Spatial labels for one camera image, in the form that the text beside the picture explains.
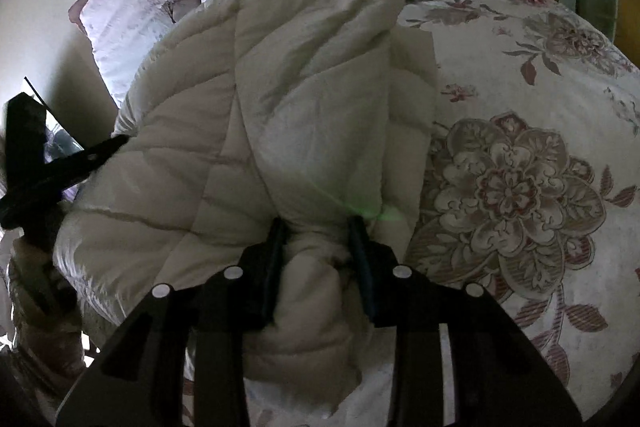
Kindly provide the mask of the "beige quilted down jacket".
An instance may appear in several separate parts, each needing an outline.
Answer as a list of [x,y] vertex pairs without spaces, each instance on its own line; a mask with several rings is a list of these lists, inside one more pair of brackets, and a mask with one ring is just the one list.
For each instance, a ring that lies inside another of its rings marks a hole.
[[208,0],[140,66],[127,143],[81,189],[54,263],[95,343],[157,283],[188,288],[292,230],[274,322],[248,337],[250,395],[329,416],[367,346],[346,223],[405,254],[435,113],[432,37],[406,0]]

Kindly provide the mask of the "shiny left jacket sleeve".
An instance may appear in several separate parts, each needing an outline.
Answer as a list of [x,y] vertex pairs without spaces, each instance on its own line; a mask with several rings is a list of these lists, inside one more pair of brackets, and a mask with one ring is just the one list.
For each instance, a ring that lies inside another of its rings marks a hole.
[[1,424],[51,426],[85,372],[74,288],[20,232],[1,239]]

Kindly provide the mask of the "floral bed quilt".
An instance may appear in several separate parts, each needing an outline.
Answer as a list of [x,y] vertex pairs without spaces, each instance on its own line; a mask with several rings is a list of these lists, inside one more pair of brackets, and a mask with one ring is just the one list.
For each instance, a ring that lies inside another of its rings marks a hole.
[[483,284],[536,327],[525,342],[545,384],[505,335],[471,321],[489,399],[511,425],[559,424],[553,388],[593,417],[606,375],[639,350],[638,69],[561,5],[478,7],[484,20],[467,28],[442,21],[447,0],[405,1],[398,15],[432,37],[436,65],[419,216],[398,258],[448,288]]

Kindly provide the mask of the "small pink floral pillow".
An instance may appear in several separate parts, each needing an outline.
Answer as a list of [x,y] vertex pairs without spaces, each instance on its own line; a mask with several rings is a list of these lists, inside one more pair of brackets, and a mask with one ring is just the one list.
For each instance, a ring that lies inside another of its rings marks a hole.
[[121,106],[155,43],[201,0],[77,0],[70,22],[89,39],[93,60],[114,103]]

